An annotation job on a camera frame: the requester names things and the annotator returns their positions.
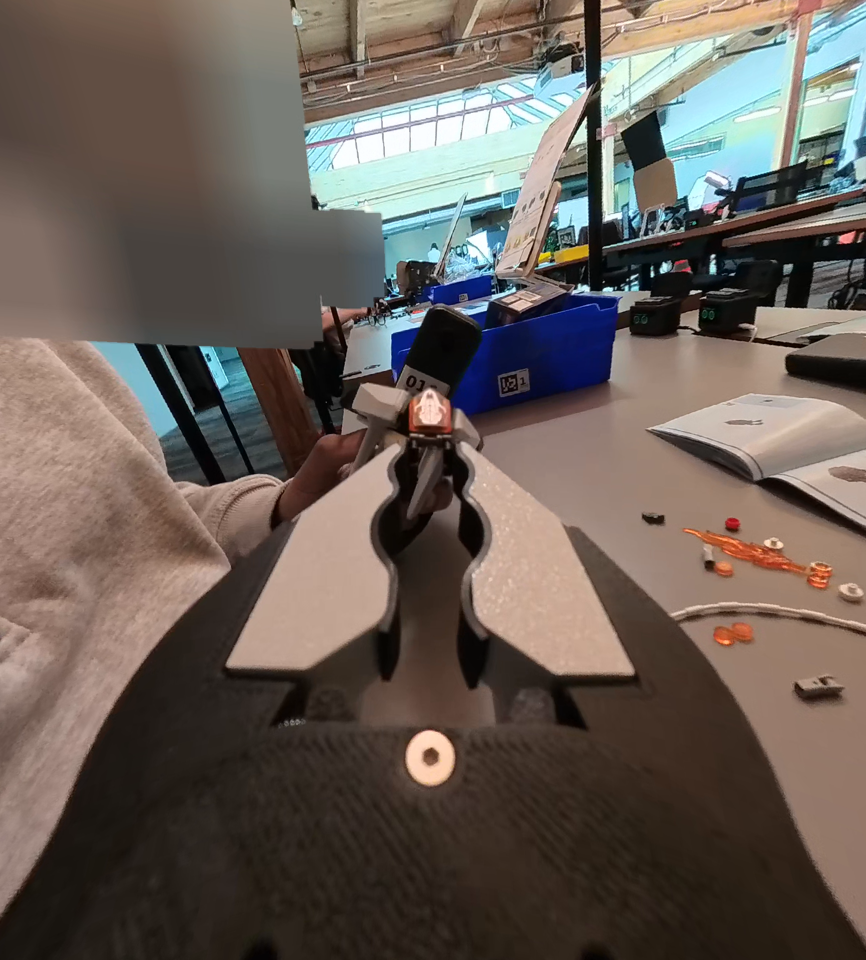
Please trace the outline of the black charger with green lights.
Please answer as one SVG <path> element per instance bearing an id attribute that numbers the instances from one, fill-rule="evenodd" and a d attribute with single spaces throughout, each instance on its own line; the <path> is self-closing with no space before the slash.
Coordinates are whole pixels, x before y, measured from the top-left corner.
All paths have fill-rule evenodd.
<path id="1" fill-rule="evenodd" d="M 679 297 L 651 295 L 631 306 L 631 336 L 666 337 L 679 331 L 682 300 Z"/>
<path id="2" fill-rule="evenodd" d="M 744 289 L 708 291 L 699 307 L 699 330 L 706 334 L 731 334 L 754 326 L 759 295 Z"/>

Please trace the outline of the orange skull lego piece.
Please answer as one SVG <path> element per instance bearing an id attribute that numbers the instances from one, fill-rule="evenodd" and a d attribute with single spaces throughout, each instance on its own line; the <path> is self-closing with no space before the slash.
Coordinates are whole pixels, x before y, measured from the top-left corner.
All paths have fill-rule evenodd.
<path id="1" fill-rule="evenodd" d="M 445 459 L 454 452 L 453 408 L 449 399 L 433 388 L 409 399 L 395 427 L 405 439 L 406 462 L 412 474 L 418 473 L 426 454 Z"/>

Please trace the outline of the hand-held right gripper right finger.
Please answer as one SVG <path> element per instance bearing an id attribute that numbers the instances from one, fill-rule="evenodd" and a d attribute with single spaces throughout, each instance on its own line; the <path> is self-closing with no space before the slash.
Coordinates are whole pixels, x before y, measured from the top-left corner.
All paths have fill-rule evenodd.
<path id="1" fill-rule="evenodd" d="M 556 722 L 573 688 L 635 683 L 635 667 L 562 521 L 476 450 L 459 452 L 459 660 L 498 724 Z"/>

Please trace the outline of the long wooden desk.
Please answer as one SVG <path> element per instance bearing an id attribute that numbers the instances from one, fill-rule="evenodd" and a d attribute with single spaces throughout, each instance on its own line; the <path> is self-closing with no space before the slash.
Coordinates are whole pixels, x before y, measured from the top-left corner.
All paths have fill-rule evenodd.
<path id="1" fill-rule="evenodd" d="M 735 259 L 763 257 L 788 266 L 785 305 L 804 308 L 817 264 L 866 261 L 866 201 L 728 238 L 723 251 Z"/>
<path id="2" fill-rule="evenodd" d="M 866 189 L 853 188 L 839 194 L 825 194 L 782 207 L 744 213 L 692 229 L 657 233 L 603 248 L 603 281 L 608 275 L 623 273 L 627 282 L 636 281 L 639 290 L 649 288 L 658 268 L 665 263 L 685 260 L 694 273 L 708 266 L 727 239 L 759 230 L 786 226 L 835 210 L 866 198 Z"/>

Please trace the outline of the small blue plastic bin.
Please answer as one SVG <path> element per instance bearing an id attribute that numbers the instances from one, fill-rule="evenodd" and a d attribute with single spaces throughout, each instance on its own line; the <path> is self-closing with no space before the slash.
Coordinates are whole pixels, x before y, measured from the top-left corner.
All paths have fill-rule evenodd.
<path id="1" fill-rule="evenodd" d="M 492 273 L 479 273 L 432 285 L 425 289 L 425 295 L 432 305 L 456 306 L 489 299 L 493 294 L 493 285 Z"/>

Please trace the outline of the black flat case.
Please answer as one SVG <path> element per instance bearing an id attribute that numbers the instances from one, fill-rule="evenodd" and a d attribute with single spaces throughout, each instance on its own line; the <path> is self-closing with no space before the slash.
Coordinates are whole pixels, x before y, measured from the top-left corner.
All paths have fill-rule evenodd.
<path id="1" fill-rule="evenodd" d="M 824 337 L 791 351 L 785 359 L 790 376 L 866 388 L 866 333 Z"/>

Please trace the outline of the large blue plastic bin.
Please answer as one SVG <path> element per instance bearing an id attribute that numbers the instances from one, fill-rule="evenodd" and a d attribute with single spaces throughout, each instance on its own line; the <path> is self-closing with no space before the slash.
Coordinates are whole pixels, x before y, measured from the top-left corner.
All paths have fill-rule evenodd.
<path id="1" fill-rule="evenodd" d="M 607 382 L 619 304 L 572 293 L 558 312 L 485 330 L 452 403 L 474 416 Z"/>

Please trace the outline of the wooden post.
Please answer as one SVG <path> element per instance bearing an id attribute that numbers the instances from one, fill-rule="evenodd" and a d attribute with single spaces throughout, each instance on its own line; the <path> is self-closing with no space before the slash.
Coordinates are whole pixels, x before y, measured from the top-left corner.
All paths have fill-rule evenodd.
<path id="1" fill-rule="evenodd" d="M 295 367 L 283 349 L 237 350 L 287 474 L 295 476 L 321 436 Z"/>

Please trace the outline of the black metal pole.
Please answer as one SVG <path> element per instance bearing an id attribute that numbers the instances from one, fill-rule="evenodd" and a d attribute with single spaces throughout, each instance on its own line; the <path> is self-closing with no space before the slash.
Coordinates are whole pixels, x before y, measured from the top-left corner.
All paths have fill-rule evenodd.
<path id="1" fill-rule="evenodd" d="M 587 277 L 591 291 L 603 280 L 603 143 L 602 127 L 602 2 L 583 1 L 583 39 L 586 87 Z"/>

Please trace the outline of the tilted instruction board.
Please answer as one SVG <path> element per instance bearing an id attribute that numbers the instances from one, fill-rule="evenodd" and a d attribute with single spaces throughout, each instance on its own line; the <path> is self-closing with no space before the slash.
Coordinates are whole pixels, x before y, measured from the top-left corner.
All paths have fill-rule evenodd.
<path id="1" fill-rule="evenodd" d="M 506 243 L 495 267 L 499 280 L 530 275 L 542 253 L 549 224 L 559 201 L 556 180 L 559 163 L 582 125 L 588 107 L 599 97 L 599 87 L 583 91 L 559 118 L 547 127 L 536 148 L 513 209 Z"/>

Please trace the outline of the person's left hand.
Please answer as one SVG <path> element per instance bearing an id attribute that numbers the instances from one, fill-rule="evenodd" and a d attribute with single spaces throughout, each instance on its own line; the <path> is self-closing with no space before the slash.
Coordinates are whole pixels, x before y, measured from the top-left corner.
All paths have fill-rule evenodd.
<path id="1" fill-rule="evenodd" d="M 295 520 L 349 474 L 366 430 L 320 437 L 310 454 L 282 488 L 271 514 L 271 528 Z"/>

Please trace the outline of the dark lego box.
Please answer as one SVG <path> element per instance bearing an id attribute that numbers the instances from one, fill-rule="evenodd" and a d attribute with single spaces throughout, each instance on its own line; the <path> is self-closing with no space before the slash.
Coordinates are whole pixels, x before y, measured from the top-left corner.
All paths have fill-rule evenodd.
<path id="1" fill-rule="evenodd" d="M 573 289 L 571 284 L 535 282 L 499 294 L 487 306 L 483 330 L 495 330 L 556 312 Z"/>

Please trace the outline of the large orange lego flame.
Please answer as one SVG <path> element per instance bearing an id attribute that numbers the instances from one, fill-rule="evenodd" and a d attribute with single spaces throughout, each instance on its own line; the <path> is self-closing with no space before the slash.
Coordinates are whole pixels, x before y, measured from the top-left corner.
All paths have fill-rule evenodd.
<path id="1" fill-rule="evenodd" d="M 809 565 L 800 564 L 788 558 L 782 551 L 763 544 L 746 542 L 734 536 L 699 531 L 688 527 L 683 528 L 682 532 L 697 537 L 708 546 L 720 549 L 728 557 L 751 563 L 764 570 L 781 570 L 803 576 L 811 572 Z"/>

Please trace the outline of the person's left forearm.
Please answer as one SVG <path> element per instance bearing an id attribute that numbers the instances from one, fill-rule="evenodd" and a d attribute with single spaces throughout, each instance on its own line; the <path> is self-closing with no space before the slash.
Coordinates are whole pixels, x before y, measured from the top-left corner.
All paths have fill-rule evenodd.
<path id="1" fill-rule="evenodd" d="M 271 535 L 279 522 L 279 501 L 291 484 L 267 474 L 212 486 L 174 483 L 233 567 Z"/>

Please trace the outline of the lego instruction booklet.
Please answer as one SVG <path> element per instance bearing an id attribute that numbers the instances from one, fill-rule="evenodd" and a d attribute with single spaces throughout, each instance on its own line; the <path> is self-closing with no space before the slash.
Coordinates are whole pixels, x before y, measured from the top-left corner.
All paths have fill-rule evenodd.
<path id="1" fill-rule="evenodd" d="M 785 485 L 866 531 L 866 419 L 845 406 L 748 393 L 649 432 L 755 484 Z"/>

